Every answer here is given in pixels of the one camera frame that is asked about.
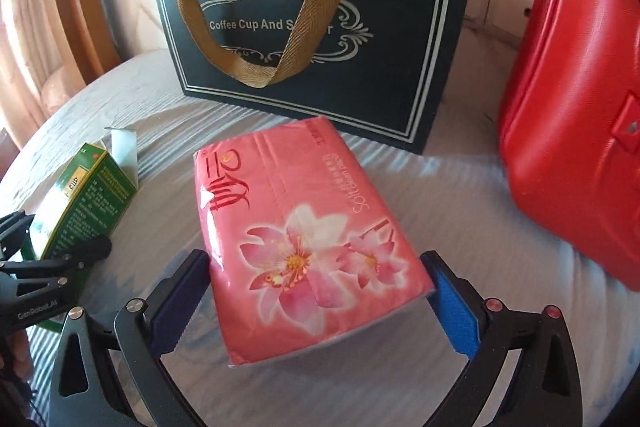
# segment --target red suitcase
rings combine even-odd
[[[640,3],[535,0],[502,101],[516,204],[640,291]]]

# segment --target blue gripper pad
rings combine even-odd
[[[151,323],[152,340],[149,348],[153,356],[158,358],[175,349],[209,287],[209,255],[202,250],[192,251],[174,276],[161,283],[172,285],[173,288]]]
[[[456,288],[456,284],[462,280],[435,252],[423,253],[420,259],[436,286],[436,291],[428,297],[429,304],[449,337],[451,346],[456,352],[468,356],[469,360],[473,359],[480,348],[480,328],[477,317]]]

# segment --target gold ribbon handle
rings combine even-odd
[[[178,11],[202,54],[223,73],[251,87],[281,82],[304,70],[326,32],[340,0],[304,0],[276,68],[256,66],[221,47],[209,33],[198,0],[177,0]]]

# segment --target flower print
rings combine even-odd
[[[349,240],[350,249],[338,257],[340,270],[356,275],[360,288],[369,285],[372,290],[377,290],[380,283],[396,284],[396,274],[404,265],[391,258],[394,250],[391,237],[382,242],[378,232],[371,229],[362,237],[351,235]]]
[[[317,335],[324,328],[321,309],[344,306],[344,291],[330,272],[338,270],[337,259],[347,252],[338,246],[346,222],[343,214],[317,218],[308,204],[301,204],[290,214],[285,230],[247,230],[261,240],[244,243],[240,250],[245,261],[260,270],[249,288],[262,291],[263,321],[271,320],[279,304],[287,317]]]

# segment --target white bedsheet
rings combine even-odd
[[[462,45],[471,46],[470,38],[464,34]],[[495,126],[485,114],[495,95],[491,86],[478,86],[481,80],[482,71],[473,85],[450,82],[422,156],[343,136],[417,251],[437,250],[481,295],[497,296],[512,309],[562,308],[580,370],[584,424],[596,426],[638,367],[640,294],[516,209]],[[466,99],[460,97],[465,89]],[[88,86],[38,131],[0,183],[0,216],[18,208],[33,212],[69,158],[83,142],[105,136],[105,126],[135,129],[140,192],[113,235],[110,258],[96,267],[82,297],[91,311],[119,309],[148,295],[182,260],[178,253],[203,245],[193,152],[284,121],[186,98],[167,51],[141,55]],[[196,411],[221,427],[418,427],[466,361],[420,302],[333,346],[230,369],[210,295],[163,360]],[[506,376],[497,391],[504,392]],[[490,420],[500,398],[492,395],[477,425]]]

